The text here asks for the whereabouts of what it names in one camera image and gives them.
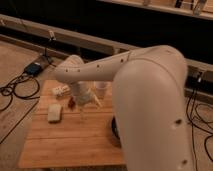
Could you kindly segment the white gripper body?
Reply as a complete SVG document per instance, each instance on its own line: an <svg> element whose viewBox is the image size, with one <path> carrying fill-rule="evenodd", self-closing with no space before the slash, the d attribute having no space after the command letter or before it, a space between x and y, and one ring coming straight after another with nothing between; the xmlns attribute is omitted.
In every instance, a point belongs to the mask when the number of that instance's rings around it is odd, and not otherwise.
<svg viewBox="0 0 213 171"><path fill-rule="evenodd" d="M70 85L71 95L79 106L94 101L94 93L91 91L86 82L76 82Z"/></svg>

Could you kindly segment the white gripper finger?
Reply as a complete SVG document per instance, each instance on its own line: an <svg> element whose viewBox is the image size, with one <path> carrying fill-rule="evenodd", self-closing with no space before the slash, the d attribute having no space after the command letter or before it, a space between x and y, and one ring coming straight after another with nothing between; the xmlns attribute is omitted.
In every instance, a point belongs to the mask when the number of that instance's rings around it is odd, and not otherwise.
<svg viewBox="0 0 213 171"><path fill-rule="evenodd" d="M84 120L84 106L79 106L81 119Z"/></svg>
<svg viewBox="0 0 213 171"><path fill-rule="evenodd" d="M99 99L97 98L96 95L94 95L93 101L94 101L94 103L97 107L102 107L102 104L101 104L101 102L99 101Z"/></svg>

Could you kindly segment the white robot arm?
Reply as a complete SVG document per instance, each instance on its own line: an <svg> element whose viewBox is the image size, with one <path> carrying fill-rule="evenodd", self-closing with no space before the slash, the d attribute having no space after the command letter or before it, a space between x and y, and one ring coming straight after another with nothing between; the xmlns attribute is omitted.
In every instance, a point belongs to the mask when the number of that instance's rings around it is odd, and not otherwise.
<svg viewBox="0 0 213 171"><path fill-rule="evenodd" d="M168 45L138 48L84 63L68 57L55 77L78 96L82 81L110 81L128 171L194 171L184 87L187 62Z"/></svg>

